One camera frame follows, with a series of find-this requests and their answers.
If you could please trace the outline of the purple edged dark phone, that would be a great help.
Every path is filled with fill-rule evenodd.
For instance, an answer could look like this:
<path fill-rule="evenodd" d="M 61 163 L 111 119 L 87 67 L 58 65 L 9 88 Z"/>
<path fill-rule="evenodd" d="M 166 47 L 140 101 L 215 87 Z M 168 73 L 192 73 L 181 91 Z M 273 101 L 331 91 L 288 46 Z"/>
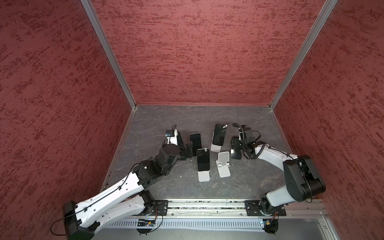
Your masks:
<path fill-rule="evenodd" d="M 231 153 L 230 158 L 234 160 L 242 159 L 242 142 L 239 137 L 232 137 L 231 139 Z"/>

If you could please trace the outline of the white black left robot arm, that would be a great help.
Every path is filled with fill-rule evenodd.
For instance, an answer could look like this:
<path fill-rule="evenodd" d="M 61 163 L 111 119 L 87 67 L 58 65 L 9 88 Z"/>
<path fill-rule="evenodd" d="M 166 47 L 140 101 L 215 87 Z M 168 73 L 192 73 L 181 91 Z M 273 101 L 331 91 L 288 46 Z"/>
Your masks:
<path fill-rule="evenodd" d="M 166 144 L 155 158 L 135 164 L 118 183 L 80 203 L 63 206 L 64 227 L 68 240 L 90 240 L 107 225 L 128 216 L 148 215 L 156 201 L 148 187 L 167 176 L 177 161 L 193 156 L 192 146 L 182 148 Z"/>

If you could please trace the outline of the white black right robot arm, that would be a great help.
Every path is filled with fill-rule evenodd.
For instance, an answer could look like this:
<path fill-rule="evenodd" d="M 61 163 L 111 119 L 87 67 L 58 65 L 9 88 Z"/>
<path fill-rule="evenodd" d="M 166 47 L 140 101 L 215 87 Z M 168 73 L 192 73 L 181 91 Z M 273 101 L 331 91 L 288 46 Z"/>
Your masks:
<path fill-rule="evenodd" d="M 285 185 L 262 195 L 257 206 L 264 216 L 271 216 L 285 204 L 312 200 L 326 191 L 323 181 L 312 158 L 308 155 L 291 155 L 271 147 L 255 137 L 246 125 L 232 124 L 239 129 L 239 136 L 231 140 L 231 158 L 240 160 L 263 160 L 283 171 Z"/>

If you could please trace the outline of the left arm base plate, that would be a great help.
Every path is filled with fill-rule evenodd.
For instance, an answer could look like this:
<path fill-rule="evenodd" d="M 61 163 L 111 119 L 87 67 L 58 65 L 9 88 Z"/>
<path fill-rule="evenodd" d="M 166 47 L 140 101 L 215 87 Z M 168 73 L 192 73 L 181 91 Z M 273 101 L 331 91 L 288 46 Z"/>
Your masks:
<path fill-rule="evenodd" d="M 155 200 L 155 206 L 153 208 L 153 211 L 151 212 L 152 216 L 159 215 L 161 213 L 161 216 L 166 216 L 168 212 L 168 200 Z"/>

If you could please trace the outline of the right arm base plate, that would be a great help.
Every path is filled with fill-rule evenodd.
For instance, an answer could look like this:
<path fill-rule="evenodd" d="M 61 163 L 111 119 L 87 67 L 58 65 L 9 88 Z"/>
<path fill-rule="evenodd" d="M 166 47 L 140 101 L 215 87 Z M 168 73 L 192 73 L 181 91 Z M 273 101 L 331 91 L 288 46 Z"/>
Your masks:
<path fill-rule="evenodd" d="M 273 207 L 266 199 L 245 201 L 245 210 L 248 217 L 285 217 L 287 215 L 283 205 Z"/>

